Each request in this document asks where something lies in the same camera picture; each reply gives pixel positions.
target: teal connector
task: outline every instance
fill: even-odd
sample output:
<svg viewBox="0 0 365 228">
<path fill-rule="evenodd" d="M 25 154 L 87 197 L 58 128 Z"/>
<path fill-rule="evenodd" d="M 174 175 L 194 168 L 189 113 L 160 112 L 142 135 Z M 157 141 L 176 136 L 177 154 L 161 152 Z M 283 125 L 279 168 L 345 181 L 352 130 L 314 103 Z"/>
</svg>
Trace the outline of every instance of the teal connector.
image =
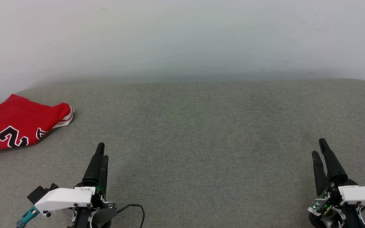
<svg viewBox="0 0 365 228">
<path fill-rule="evenodd" d="M 36 217 L 40 212 L 36 209 L 35 206 L 31 207 L 29 211 L 27 211 L 24 215 L 22 215 L 21 219 L 16 223 L 16 228 L 24 228 L 26 224 Z"/>
</svg>

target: black cable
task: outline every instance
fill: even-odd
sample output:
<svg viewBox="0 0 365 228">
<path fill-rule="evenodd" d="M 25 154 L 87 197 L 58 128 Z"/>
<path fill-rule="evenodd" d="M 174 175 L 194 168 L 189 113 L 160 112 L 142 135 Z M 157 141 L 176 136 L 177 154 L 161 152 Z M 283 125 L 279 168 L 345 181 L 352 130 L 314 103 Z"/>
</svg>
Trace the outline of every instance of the black cable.
<svg viewBox="0 0 365 228">
<path fill-rule="evenodd" d="M 121 213 L 122 211 L 124 211 L 126 208 L 130 207 L 130 206 L 138 206 L 142 209 L 142 214 L 143 214 L 143 218 L 142 218 L 142 223 L 140 224 L 140 228 L 142 228 L 143 226 L 143 222 L 144 222 L 144 209 L 143 209 L 143 206 L 140 205 L 140 204 L 129 204 L 129 205 L 126 205 L 124 206 L 122 209 L 120 209 L 119 211 L 117 211 L 117 213 Z"/>
</svg>

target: white wall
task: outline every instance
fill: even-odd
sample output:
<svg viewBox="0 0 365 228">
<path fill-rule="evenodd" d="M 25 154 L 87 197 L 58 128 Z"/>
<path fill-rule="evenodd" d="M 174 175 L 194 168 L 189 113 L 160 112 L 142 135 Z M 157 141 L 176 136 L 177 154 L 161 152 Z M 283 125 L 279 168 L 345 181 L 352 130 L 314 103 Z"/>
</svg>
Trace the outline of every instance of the white wall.
<svg viewBox="0 0 365 228">
<path fill-rule="evenodd" d="M 0 0 L 0 102 L 102 78 L 365 79 L 365 1 Z"/>
</svg>

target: gray fabric surface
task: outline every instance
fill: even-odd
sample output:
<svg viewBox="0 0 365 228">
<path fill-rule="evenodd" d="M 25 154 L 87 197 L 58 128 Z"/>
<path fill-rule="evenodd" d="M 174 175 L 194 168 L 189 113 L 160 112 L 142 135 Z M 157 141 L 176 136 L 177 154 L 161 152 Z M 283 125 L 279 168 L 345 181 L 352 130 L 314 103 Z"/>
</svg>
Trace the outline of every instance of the gray fabric surface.
<svg viewBox="0 0 365 228">
<path fill-rule="evenodd" d="M 0 151 L 0 227 L 15 226 L 36 186 L 77 184 L 99 142 L 110 157 L 108 199 L 142 204 L 146 228 L 312 227 L 320 137 L 365 185 L 365 81 L 66 85 L 19 95 L 67 102 L 75 117 L 35 146 Z M 141 216 L 127 209 L 112 226 L 137 228 Z M 27 227 L 67 225 L 58 212 Z"/>
</svg>

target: red cloth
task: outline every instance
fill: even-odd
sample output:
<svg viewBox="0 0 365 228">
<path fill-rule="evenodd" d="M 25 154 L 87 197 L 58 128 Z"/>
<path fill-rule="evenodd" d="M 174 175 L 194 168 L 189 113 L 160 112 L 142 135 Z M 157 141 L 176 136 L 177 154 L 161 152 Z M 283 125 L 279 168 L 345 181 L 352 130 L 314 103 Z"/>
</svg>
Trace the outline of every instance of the red cloth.
<svg viewBox="0 0 365 228">
<path fill-rule="evenodd" d="M 52 128 L 68 125 L 73 112 L 66 103 L 50 107 L 12 94 L 0 104 L 0 149 L 35 144 Z"/>
</svg>

